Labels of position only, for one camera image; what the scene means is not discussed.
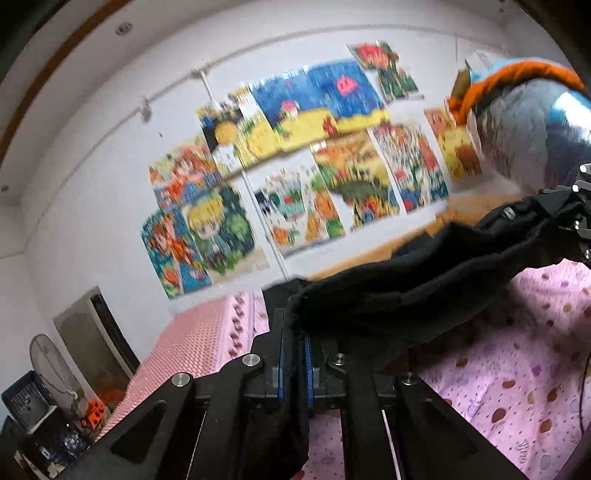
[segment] pink bedsheet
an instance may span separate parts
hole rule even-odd
[[[530,480],[551,480],[591,420],[591,272],[527,269],[471,322],[414,352],[411,366]],[[343,478],[338,414],[310,423],[304,480]]]

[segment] black cable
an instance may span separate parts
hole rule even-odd
[[[583,397],[585,395],[585,374],[587,373],[587,367],[589,366],[589,361],[591,360],[591,352],[587,356],[587,361],[585,362],[585,370],[583,370],[583,381],[581,382],[581,396],[579,397],[579,427],[581,428],[581,437],[585,434],[585,428],[583,427]]]

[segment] children's drawing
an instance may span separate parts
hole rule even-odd
[[[316,165],[268,176],[255,197],[284,257],[345,234]]]
[[[275,155],[279,151],[277,137],[248,87],[230,93],[228,100],[242,112],[235,142],[242,166],[248,168]]]
[[[444,108],[426,109],[425,116],[435,133],[451,177],[461,179],[480,175],[480,161],[466,126],[456,126]]]
[[[250,90],[284,151],[388,118],[354,61],[293,70],[254,83]]]
[[[213,283],[269,266],[240,195],[229,184],[184,205],[182,212]]]
[[[243,115],[237,106],[218,108],[207,105],[197,111],[203,127],[203,135],[212,157],[223,178],[242,169],[235,142],[238,139],[238,125]]]
[[[329,136],[335,119],[304,69],[254,83],[250,90],[282,150],[295,150]]]
[[[208,191],[222,180],[201,134],[159,158],[150,167],[150,181],[164,211]]]
[[[399,57],[383,41],[349,46],[351,53],[365,70],[377,70],[378,79],[387,102],[394,99],[423,98],[413,78],[400,68]]]
[[[420,125],[383,124],[373,133],[407,212],[447,197],[443,173]]]
[[[338,133],[373,127],[388,119],[379,95],[356,62],[336,61],[311,67],[308,77],[336,119]]]
[[[352,208],[353,227],[400,211],[386,166],[367,131],[311,147],[328,189]]]
[[[178,209],[160,210],[148,218],[142,240],[169,299],[211,284]]]

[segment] plastic crate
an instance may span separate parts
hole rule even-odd
[[[12,417],[30,432],[56,405],[39,375],[31,370],[2,393],[2,401]]]

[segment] metal bolt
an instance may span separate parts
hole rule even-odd
[[[175,387],[184,387],[191,381],[191,375],[184,372],[179,372],[178,374],[173,375],[171,381]]]
[[[248,355],[242,357],[242,363],[247,367],[254,367],[255,365],[258,365],[260,361],[261,357],[255,353],[249,353]]]
[[[345,354],[344,353],[337,353],[334,364],[340,367],[341,365],[344,365],[345,363],[347,363],[347,360],[345,358]]]
[[[410,387],[411,385],[414,385],[415,383],[417,383],[417,377],[415,374],[412,374],[411,372],[409,372],[407,374],[404,374],[401,381],[403,384]]]
[[[503,213],[509,220],[513,220],[517,216],[517,214],[511,207],[507,207],[506,209],[504,209]]]

